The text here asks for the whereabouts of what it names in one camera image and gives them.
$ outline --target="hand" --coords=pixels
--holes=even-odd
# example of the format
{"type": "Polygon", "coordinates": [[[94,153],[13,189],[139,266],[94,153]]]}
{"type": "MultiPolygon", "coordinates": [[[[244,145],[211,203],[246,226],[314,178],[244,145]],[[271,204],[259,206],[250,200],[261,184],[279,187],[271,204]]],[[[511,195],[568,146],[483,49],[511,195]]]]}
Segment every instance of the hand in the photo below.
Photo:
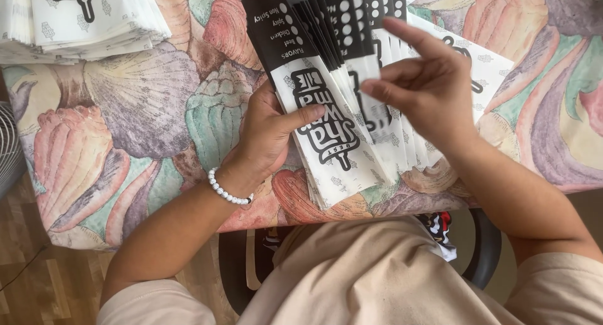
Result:
{"type": "Polygon", "coordinates": [[[361,90],[398,108],[444,153],[473,140],[478,131],[471,111],[470,59],[404,21],[386,18],[383,27],[413,46],[421,58],[381,68],[381,80],[366,80],[361,90]]]}
{"type": "Polygon", "coordinates": [[[249,99],[241,141],[233,162],[255,180],[266,179],[283,166],[291,132],[323,115],[323,105],[308,105],[283,114],[270,82],[264,82],[249,99]]]}

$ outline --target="fabric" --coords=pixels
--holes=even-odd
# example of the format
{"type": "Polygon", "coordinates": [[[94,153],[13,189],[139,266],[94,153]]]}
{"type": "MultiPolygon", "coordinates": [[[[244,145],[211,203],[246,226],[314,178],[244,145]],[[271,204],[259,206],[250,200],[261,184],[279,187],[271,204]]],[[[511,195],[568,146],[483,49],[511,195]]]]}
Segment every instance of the fabric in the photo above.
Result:
{"type": "MultiPolygon", "coordinates": [[[[74,66],[3,67],[53,244],[119,246],[140,221],[230,157],[249,97],[266,79],[239,0],[156,1],[172,38],[153,50],[74,66]]],[[[594,0],[416,0],[408,10],[462,36],[457,43],[514,61],[493,100],[475,107],[484,112],[480,133],[569,193],[603,187],[600,6],[594,0]]],[[[488,63],[479,58],[474,62],[488,63]]],[[[441,159],[433,169],[415,169],[393,186],[371,187],[320,211],[309,199],[295,148],[255,196],[220,231],[475,203],[441,159]]]]}
{"type": "MultiPolygon", "coordinates": [[[[298,227],[274,262],[239,324],[603,324],[603,263],[536,255],[504,308],[455,272],[415,218],[298,227]]],[[[99,325],[166,323],[215,319],[171,280],[131,286],[98,315],[99,325]]]]}

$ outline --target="floral tablecloth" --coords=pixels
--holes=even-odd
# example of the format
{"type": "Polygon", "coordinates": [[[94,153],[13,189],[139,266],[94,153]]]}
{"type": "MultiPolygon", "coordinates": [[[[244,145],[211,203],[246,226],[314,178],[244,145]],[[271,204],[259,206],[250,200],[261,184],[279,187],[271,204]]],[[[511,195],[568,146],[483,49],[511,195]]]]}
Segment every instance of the floral tablecloth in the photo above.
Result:
{"type": "MultiPolygon", "coordinates": [[[[119,246],[206,178],[239,141],[266,79],[239,0],[157,0],[173,37],[76,66],[5,66],[41,220],[52,242],[119,246]]],[[[603,7],[593,0],[417,0],[413,13],[515,62],[480,133],[564,192],[603,187],[603,7]]],[[[474,204],[445,160],[320,211],[293,149],[220,231],[474,204]]]]}

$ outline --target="white beaded bracelet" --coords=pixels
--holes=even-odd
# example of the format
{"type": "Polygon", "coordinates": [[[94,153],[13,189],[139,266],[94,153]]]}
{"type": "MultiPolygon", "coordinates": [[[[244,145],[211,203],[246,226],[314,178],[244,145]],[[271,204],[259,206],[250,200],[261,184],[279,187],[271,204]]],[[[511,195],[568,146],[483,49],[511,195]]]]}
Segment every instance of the white beaded bracelet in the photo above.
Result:
{"type": "Polygon", "coordinates": [[[216,193],[219,194],[222,198],[230,201],[231,203],[238,204],[238,205],[247,205],[247,204],[251,203],[253,200],[253,193],[249,196],[249,198],[241,199],[241,198],[233,197],[227,191],[225,191],[222,187],[220,187],[220,185],[218,184],[218,182],[216,181],[216,178],[215,178],[216,171],[218,169],[219,169],[219,167],[214,167],[207,174],[207,178],[209,179],[209,184],[212,185],[212,189],[214,189],[216,191],[216,193]]]}

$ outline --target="stack of paper bags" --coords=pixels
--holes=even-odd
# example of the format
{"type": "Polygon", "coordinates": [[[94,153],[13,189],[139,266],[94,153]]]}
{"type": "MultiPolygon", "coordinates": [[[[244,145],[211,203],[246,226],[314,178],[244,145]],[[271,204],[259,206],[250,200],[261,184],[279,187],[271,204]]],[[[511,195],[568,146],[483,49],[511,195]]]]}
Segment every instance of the stack of paper bags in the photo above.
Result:
{"type": "Polygon", "coordinates": [[[442,154],[393,107],[359,91],[379,68],[418,54],[381,26],[407,20],[470,57],[477,121],[513,62],[406,11],[406,0],[241,0],[247,33],[287,113],[322,104],[326,113],[294,133],[312,201],[321,209],[442,154]]]}
{"type": "Polygon", "coordinates": [[[155,0],[0,3],[1,64],[93,61],[151,49],[171,36],[155,0]]]}

